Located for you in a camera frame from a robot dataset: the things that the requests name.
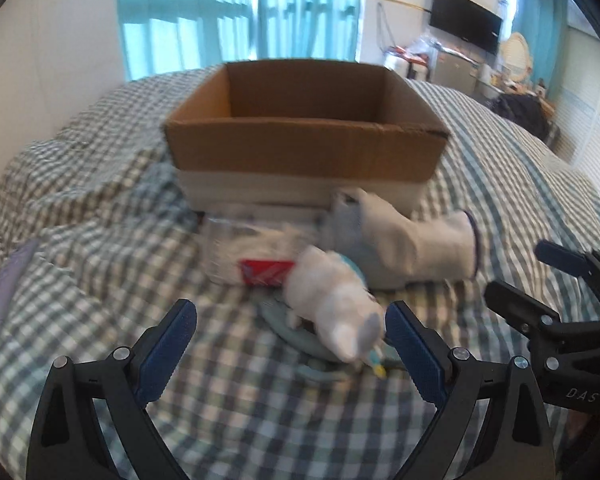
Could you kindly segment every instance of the clear plastic package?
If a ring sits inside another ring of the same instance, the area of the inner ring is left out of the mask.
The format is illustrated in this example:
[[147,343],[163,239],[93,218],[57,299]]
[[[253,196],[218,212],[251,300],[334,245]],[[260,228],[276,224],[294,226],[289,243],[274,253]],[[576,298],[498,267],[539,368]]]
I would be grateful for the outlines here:
[[203,269],[215,283],[280,286],[300,253],[320,242],[326,216],[316,208],[219,204],[203,221]]

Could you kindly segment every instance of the bed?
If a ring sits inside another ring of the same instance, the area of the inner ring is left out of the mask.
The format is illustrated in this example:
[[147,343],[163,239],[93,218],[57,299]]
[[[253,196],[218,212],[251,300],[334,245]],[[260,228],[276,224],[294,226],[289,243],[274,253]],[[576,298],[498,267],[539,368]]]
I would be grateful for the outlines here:
[[[33,417],[52,360],[99,359],[132,344],[177,298],[198,308],[198,330],[160,401],[148,411],[191,478],[387,479],[433,416],[400,370],[351,381],[300,380],[302,358],[258,318],[270,292],[217,286],[199,269],[198,220],[176,184],[160,124],[210,70],[131,82],[78,115],[56,138],[17,156],[0,182],[0,265],[19,243],[41,244],[0,336],[0,462],[25,477]],[[482,300],[496,277],[557,309],[600,317],[577,280],[543,264],[541,238],[600,248],[600,199],[522,128],[456,91],[413,82],[449,127],[450,143],[414,219],[466,209],[481,232],[477,278],[419,283],[405,300],[449,346],[508,362],[525,341]],[[133,478],[106,409],[98,413],[122,476]],[[470,455],[478,403],[450,473]],[[566,412],[548,407],[554,447]]]

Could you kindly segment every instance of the television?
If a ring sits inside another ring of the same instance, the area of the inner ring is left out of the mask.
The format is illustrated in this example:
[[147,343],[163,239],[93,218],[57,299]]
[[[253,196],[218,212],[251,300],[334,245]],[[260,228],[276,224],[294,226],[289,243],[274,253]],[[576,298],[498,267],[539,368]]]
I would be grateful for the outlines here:
[[433,0],[429,25],[490,54],[498,52],[502,19],[471,0]]

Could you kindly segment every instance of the curtain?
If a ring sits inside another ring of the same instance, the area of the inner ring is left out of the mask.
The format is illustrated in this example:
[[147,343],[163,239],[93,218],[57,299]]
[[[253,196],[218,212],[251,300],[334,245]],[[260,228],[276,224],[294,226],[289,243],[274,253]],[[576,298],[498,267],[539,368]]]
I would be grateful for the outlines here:
[[251,0],[118,0],[128,79],[247,59]]
[[360,0],[258,0],[257,55],[354,60]]
[[567,0],[518,0],[514,32],[522,34],[534,61],[531,79],[544,80],[548,97],[559,92],[567,33]]

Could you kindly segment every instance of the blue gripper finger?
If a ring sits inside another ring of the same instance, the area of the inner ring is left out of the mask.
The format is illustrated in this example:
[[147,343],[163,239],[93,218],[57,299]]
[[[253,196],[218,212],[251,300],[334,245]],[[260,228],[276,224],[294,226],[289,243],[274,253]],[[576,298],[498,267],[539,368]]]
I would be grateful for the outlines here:
[[400,308],[392,303],[384,316],[386,334],[398,352],[422,399],[437,409],[446,402],[445,374],[440,362]]
[[134,396],[141,408],[160,399],[196,331],[197,321],[195,305],[178,300],[160,324],[149,329],[161,333],[138,368]]
[[576,278],[587,276],[589,273],[589,264],[582,253],[570,251],[549,240],[540,240],[534,253],[539,262]]

